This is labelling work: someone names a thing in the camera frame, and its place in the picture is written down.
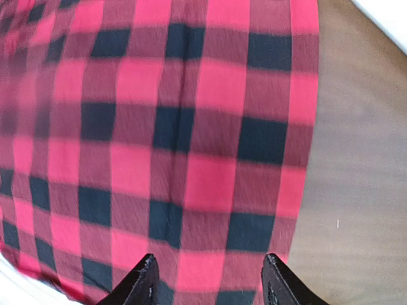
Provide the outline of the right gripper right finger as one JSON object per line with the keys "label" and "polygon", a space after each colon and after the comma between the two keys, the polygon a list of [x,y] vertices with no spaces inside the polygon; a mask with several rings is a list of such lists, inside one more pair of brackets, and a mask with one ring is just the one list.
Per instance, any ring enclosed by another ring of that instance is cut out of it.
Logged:
{"label": "right gripper right finger", "polygon": [[261,281],[265,305],[328,305],[314,294],[276,254],[265,255]]}

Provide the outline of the red black plaid shirt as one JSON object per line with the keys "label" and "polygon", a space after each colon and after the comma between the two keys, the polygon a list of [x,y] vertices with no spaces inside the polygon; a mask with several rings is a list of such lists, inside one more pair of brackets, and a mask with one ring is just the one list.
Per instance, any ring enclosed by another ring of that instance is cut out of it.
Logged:
{"label": "red black plaid shirt", "polygon": [[86,304],[147,253],[160,304],[261,304],[318,68],[316,1],[2,1],[2,255]]}

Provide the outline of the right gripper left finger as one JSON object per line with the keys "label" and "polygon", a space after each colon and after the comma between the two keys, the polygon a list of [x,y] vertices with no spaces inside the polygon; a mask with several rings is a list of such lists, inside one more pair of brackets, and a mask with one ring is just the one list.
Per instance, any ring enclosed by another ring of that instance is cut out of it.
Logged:
{"label": "right gripper left finger", "polygon": [[97,305],[157,305],[159,267],[153,254],[146,254],[113,291]]}

